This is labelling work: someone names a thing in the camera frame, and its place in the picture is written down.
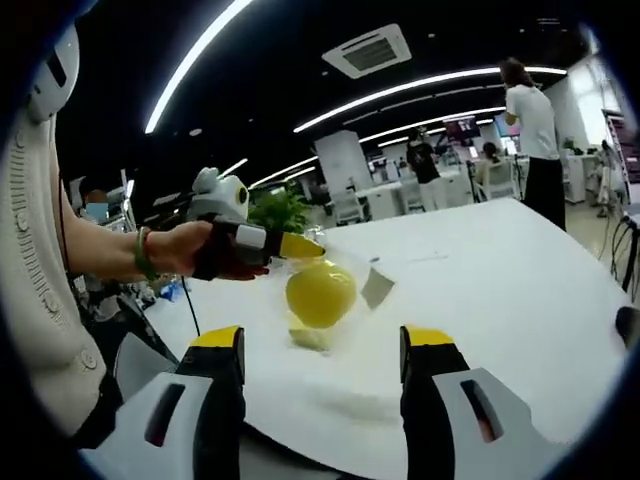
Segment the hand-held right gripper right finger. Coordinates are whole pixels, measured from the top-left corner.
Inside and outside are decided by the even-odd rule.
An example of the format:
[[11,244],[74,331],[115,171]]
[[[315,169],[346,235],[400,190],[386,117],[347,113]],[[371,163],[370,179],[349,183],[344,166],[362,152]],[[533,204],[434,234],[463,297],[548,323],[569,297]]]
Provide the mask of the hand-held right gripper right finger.
[[400,412],[410,479],[540,479],[558,446],[499,379],[437,329],[400,329]]

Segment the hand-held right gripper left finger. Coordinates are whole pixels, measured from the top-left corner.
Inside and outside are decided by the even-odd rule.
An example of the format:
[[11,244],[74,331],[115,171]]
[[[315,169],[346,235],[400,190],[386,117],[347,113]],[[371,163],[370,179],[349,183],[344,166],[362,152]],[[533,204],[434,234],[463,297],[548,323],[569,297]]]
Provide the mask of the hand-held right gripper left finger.
[[82,456],[98,479],[237,479],[244,330],[200,335],[174,364],[129,334],[116,357],[115,428]]

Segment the person's left hand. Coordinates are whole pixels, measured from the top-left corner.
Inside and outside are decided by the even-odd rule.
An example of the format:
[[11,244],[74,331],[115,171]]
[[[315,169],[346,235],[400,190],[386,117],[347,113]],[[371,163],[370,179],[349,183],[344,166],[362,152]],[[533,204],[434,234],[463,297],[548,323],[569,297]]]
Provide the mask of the person's left hand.
[[165,232],[151,231],[143,242],[144,253],[157,273],[195,278],[202,266],[212,267],[216,278],[248,281],[267,275],[263,265],[250,265],[237,255],[232,236],[217,245],[212,238],[218,226],[207,221],[192,221]]

